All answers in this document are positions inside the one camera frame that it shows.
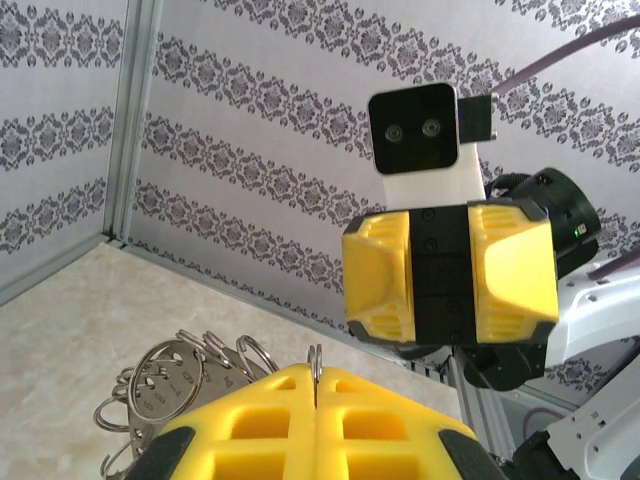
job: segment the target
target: yellow gripper pad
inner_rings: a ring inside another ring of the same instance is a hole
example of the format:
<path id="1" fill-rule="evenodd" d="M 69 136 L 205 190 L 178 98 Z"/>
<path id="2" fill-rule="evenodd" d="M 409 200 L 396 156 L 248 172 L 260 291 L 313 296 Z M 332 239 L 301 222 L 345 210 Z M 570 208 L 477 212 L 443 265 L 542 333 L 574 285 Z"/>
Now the yellow gripper pad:
<path id="1" fill-rule="evenodd" d="M 461 422 L 337 368 L 280 370 L 169 423 L 127 480 L 503 479 Z"/>

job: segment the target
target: wall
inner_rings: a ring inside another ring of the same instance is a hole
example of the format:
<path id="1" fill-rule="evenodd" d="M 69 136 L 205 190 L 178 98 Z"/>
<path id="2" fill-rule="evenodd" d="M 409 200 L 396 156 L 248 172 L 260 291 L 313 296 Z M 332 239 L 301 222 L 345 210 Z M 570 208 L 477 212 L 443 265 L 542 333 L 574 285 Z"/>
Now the wall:
<path id="1" fill-rule="evenodd" d="M 434 80 L 463 96 L 486 92 L 638 9 L 593 0 L 165 2 L 129 240 L 344 330 L 340 234 L 352 216 L 384 206 L 369 97 Z M 500 99 L 498 141 L 480 146 L 487 180 L 555 166 L 582 186 L 603 223 L 603 259 L 640 242 L 639 57 L 636 31 L 531 79 Z"/>
<path id="2" fill-rule="evenodd" d="M 126 4 L 0 3 L 0 288 L 103 230 Z"/>

